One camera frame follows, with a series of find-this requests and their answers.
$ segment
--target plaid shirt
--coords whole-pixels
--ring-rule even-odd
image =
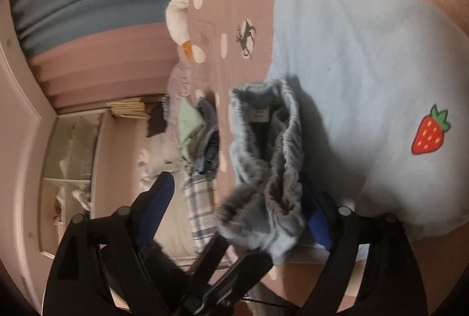
[[[189,210],[189,223],[196,253],[200,254],[217,231],[213,217],[212,179],[199,174],[189,178],[182,187]]]

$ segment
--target red strawberry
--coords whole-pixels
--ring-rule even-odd
[[[437,105],[431,108],[430,115],[422,119],[412,143],[414,155],[435,152],[440,149],[445,139],[445,132],[451,127],[446,121],[447,116],[448,110],[438,112]]]

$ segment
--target blue gripper pad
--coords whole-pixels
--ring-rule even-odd
[[[338,208],[333,200],[319,191],[308,174],[300,172],[303,185],[301,206],[314,240],[330,251],[334,246],[334,227],[338,219]]]
[[[173,194],[174,177],[162,172],[149,191],[138,195],[131,206],[137,246],[147,245],[153,240]]]

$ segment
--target light green cloth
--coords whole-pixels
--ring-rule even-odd
[[[205,133],[206,123],[200,112],[187,98],[182,98],[179,108],[179,149],[184,169],[193,174],[194,160],[198,145]]]

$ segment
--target clothing label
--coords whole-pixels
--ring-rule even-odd
[[[264,108],[259,110],[252,108],[249,111],[249,121],[254,123],[268,123],[269,122],[269,109]]]

